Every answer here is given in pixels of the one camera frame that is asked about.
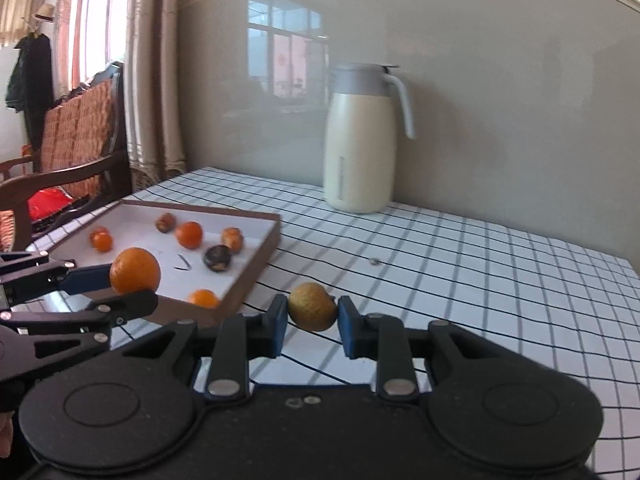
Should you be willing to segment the white grid tablecloth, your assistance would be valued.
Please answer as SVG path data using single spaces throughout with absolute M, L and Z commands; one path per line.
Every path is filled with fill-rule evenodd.
M 387 402 L 374 361 L 288 321 L 280 356 L 250 361 L 250 395 L 212 402 L 201 333 L 119 330 L 122 350 L 58 380 L 93 403 L 98 376 L 169 390 L 166 451 L 141 466 L 63 466 L 39 479 L 634 479 L 639 474 L 639 279 L 623 259 L 403 204 L 331 209 L 312 185 L 205 168 L 133 200 L 277 214 L 276 252 L 240 315 L 315 282 L 362 315 L 399 318 L 420 394 Z M 370 258 L 381 264 L 372 266 Z M 176 350 L 185 378 L 125 351 Z

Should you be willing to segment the wooden bench with cushion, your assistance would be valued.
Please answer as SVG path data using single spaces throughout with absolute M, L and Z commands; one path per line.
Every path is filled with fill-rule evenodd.
M 27 201 L 45 188 L 62 188 L 74 201 L 32 222 Z M 47 111 L 39 151 L 2 162 L 1 249 L 22 250 L 131 191 L 124 64 L 113 62 Z

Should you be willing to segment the dark hanging coat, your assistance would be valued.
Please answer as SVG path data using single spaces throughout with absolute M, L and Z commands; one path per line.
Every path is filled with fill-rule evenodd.
M 6 107 L 24 114 L 28 143 L 39 151 L 44 116 L 53 106 L 51 43 L 48 36 L 30 32 L 14 49 L 18 58 L 6 86 Z

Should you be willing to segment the carrot piece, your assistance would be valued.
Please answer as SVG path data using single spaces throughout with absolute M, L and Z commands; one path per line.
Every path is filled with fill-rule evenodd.
M 97 238 L 101 237 L 103 234 L 108 234 L 109 232 L 110 231 L 107 228 L 104 228 L 104 226 L 98 226 L 90 233 L 89 240 L 91 244 L 94 244 Z
M 158 232 L 170 233 L 177 225 L 176 217 L 170 212 L 164 212 L 155 220 L 155 227 Z

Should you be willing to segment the red bag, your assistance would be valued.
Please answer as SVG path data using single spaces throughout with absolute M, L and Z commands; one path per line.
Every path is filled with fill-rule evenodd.
M 62 188 L 39 190 L 27 201 L 29 218 L 32 222 L 42 220 L 51 214 L 56 214 L 73 201 L 73 197 L 70 197 Z

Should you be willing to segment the beige lace curtain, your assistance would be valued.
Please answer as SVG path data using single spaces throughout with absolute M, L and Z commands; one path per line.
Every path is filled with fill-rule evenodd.
M 124 67 L 132 188 L 184 174 L 179 125 L 178 0 L 128 0 Z

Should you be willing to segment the small yellow-green longan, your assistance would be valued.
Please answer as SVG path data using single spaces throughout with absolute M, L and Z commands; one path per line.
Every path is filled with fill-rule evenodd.
M 288 296 L 288 314 L 302 330 L 324 332 L 337 318 L 337 305 L 321 285 L 306 282 Z

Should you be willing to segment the orange mandarin front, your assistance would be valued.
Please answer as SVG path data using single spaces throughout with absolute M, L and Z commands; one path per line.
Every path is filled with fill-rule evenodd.
M 96 242 L 92 244 L 94 249 L 101 254 L 105 254 L 106 252 L 110 252 L 113 248 L 113 237 L 110 233 L 103 234 L 101 237 L 96 239 Z

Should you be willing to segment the orange mandarin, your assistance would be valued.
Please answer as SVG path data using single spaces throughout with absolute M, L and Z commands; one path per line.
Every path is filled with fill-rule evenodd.
M 141 247 L 120 252 L 111 264 L 110 284 L 121 295 L 149 289 L 156 292 L 162 271 L 156 258 Z
M 94 249 L 101 254 L 105 254 L 106 252 L 110 252 L 113 248 L 113 237 L 110 233 L 103 234 L 101 237 L 96 239 L 96 242 L 92 244 Z
M 175 238 L 181 247 L 195 250 L 202 244 L 203 229 L 198 222 L 183 222 L 175 228 Z

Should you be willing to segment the brown cardboard box tray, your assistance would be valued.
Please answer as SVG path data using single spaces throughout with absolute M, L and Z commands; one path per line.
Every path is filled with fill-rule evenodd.
M 183 248 L 172 234 L 158 232 L 155 220 L 164 212 L 173 214 L 178 223 L 198 222 L 203 229 L 202 247 Z M 105 254 L 97 252 L 89 240 L 98 226 L 107 228 L 113 237 L 113 248 Z M 232 257 L 226 272 L 212 272 L 203 263 L 204 252 L 220 243 L 222 230 L 229 226 L 242 231 L 244 247 Z M 154 255 L 162 271 L 158 306 L 147 319 L 168 324 L 180 318 L 193 318 L 198 325 L 213 326 L 242 308 L 279 245 L 280 229 L 280 217 L 269 212 L 120 200 L 65 234 L 49 252 L 53 259 L 73 260 L 83 268 L 110 263 L 129 247 L 144 248 Z M 214 292 L 220 299 L 218 308 L 204 309 L 190 304 L 189 295 L 197 289 Z

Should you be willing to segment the cream thermos jug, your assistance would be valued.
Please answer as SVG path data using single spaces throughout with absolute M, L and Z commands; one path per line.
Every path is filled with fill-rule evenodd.
M 393 66 L 348 63 L 334 70 L 326 118 L 323 195 L 333 208 L 374 214 L 392 200 L 398 120 L 416 138 L 410 93 Z

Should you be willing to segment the peeled rough mandarin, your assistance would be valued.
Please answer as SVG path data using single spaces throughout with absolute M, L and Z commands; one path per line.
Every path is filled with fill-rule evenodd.
M 224 228 L 220 234 L 220 241 L 232 254 L 242 252 L 244 247 L 244 235 L 242 231 L 235 226 Z

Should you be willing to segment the straw hat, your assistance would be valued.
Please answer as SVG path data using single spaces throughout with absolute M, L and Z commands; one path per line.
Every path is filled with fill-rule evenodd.
M 55 16 L 55 5 L 43 3 L 34 13 L 34 19 L 38 22 L 52 23 Z

